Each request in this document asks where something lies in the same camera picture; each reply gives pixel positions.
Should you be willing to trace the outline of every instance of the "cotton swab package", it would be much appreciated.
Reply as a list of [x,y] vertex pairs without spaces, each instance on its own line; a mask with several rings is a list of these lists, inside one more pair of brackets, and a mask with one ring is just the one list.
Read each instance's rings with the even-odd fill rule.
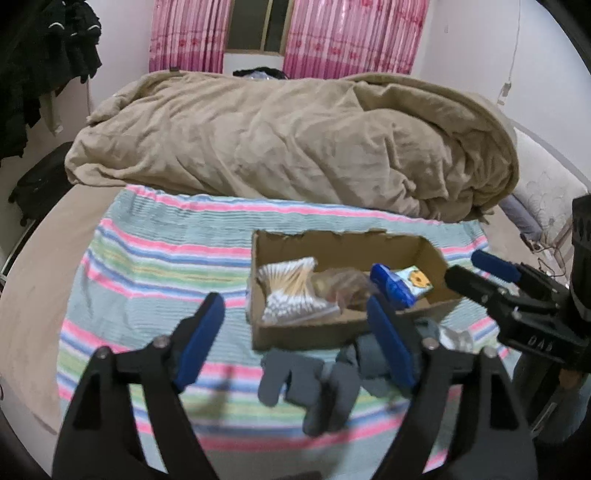
[[337,303],[314,294],[310,277],[315,266],[316,259],[305,257],[259,268],[257,277],[267,294],[263,323],[287,325],[340,315]]

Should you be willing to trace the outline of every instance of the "electric cord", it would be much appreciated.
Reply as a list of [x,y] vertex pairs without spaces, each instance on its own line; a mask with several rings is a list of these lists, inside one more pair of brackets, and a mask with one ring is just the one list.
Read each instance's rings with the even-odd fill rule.
[[501,87],[501,91],[499,92],[499,96],[496,99],[496,104],[504,106],[505,101],[503,99],[507,98],[509,95],[509,91],[512,87],[512,80],[513,80],[513,70],[515,69],[515,59],[517,58],[517,50],[519,48],[519,37],[521,33],[521,0],[519,0],[519,15],[517,17],[517,34],[515,35],[515,48],[513,49],[513,58],[511,60],[511,68],[509,68],[509,77],[505,84]]

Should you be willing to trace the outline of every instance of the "clear plastic item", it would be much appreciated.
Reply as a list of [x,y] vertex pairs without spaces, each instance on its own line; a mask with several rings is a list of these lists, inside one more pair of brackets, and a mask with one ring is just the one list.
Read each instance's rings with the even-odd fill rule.
[[369,276],[354,268],[330,268],[312,273],[310,283],[317,297],[344,309],[365,310],[369,297],[378,292]]

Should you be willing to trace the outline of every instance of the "white wall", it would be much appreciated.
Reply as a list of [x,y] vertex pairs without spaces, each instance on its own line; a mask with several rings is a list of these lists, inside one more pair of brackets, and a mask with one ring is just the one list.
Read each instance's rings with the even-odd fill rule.
[[[431,0],[433,21],[420,78],[496,102],[507,81],[518,0]],[[591,179],[591,74],[554,18],[522,0],[521,38],[505,113]]]
[[[97,105],[148,73],[154,0],[88,0],[102,24],[98,52],[103,66],[90,81],[90,103]],[[20,210],[7,202],[17,180],[63,142],[73,140],[88,115],[86,86],[72,80],[58,97],[64,131],[53,137],[43,120],[29,131],[23,158],[5,158],[0,168],[0,267],[23,232]]]
[[87,0],[102,24],[103,66],[90,83],[94,105],[148,73],[154,0]]
[[86,85],[79,80],[70,82],[57,98],[57,110],[61,116],[64,130],[54,137],[43,119],[28,129],[28,142],[22,158],[8,157],[2,160],[0,167],[0,268],[8,254],[22,235],[20,226],[21,211],[15,204],[8,203],[18,179],[22,177],[45,155],[64,142],[74,140],[84,126],[88,115]]
[[283,57],[250,53],[226,53],[223,56],[223,73],[225,75],[231,75],[234,70],[249,70],[256,67],[283,70]]

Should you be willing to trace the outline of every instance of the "beige blanket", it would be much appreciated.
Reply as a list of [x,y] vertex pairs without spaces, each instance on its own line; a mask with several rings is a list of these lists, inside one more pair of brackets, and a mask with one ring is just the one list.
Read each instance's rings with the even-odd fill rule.
[[485,100],[407,76],[246,80],[157,72],[89,117],[70,180],[342,203],[455,222],[518,181],[514,130]]

